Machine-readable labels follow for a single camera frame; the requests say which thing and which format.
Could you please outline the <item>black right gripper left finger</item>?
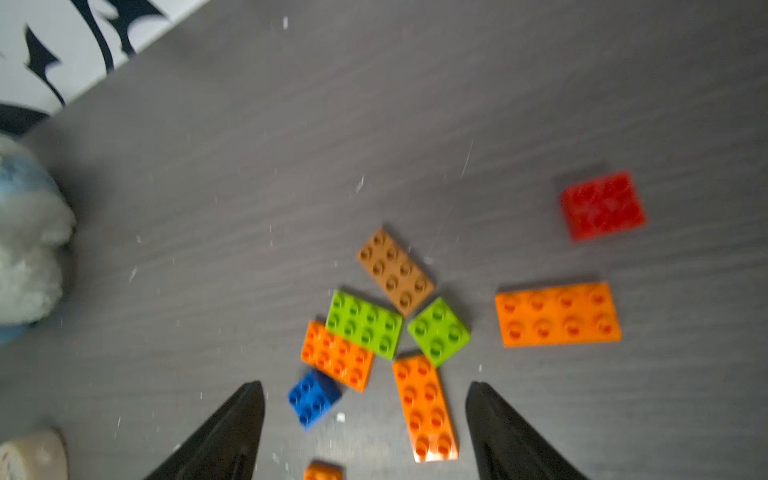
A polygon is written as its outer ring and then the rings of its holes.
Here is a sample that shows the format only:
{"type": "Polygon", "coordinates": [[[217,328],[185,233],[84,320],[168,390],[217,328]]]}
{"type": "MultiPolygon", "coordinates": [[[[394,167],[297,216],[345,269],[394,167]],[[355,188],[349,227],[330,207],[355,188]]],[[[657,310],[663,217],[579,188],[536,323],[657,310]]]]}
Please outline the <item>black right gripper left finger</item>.
{"type": "Polygon", "coordinates": [[[245,383],[148,477],[251,479],[264,419],[262,384],[245,383]]]}

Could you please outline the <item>small orange lego brick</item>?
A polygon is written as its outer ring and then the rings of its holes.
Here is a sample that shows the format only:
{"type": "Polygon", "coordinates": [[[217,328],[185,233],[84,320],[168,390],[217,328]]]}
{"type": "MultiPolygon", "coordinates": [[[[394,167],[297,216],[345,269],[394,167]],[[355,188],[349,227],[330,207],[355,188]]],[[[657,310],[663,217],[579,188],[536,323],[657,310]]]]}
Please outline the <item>small orange lego brick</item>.
{"type": "Polygon", "coordinates": [[[304,480],[343,480],[340,467],[324,462],[312,462],[304,471],[304,480]]]}

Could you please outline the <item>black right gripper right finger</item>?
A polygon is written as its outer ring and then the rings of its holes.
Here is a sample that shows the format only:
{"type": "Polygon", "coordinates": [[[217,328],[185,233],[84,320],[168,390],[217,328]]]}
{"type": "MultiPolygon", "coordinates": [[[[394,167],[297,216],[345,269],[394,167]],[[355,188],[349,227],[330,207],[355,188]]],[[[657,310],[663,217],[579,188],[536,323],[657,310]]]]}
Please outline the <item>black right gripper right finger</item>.
{"type": "Polygon", "coordinates": [[[488,383],[470,384],[465,412],[481,479],[586,480],[488,383]]]}

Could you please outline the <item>blue square lego brick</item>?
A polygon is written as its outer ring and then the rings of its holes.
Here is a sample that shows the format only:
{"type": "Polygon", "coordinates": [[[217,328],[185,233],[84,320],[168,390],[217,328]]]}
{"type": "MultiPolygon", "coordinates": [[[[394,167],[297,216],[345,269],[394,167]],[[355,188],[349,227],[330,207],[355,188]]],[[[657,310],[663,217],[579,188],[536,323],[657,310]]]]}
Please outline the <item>blue square lego brick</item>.
{"type": "Polygon", "coordinates": [[[341,391],[336,383],[314,368],[287,395],[304,430],[311,428],[340,398],[341,391]]]}

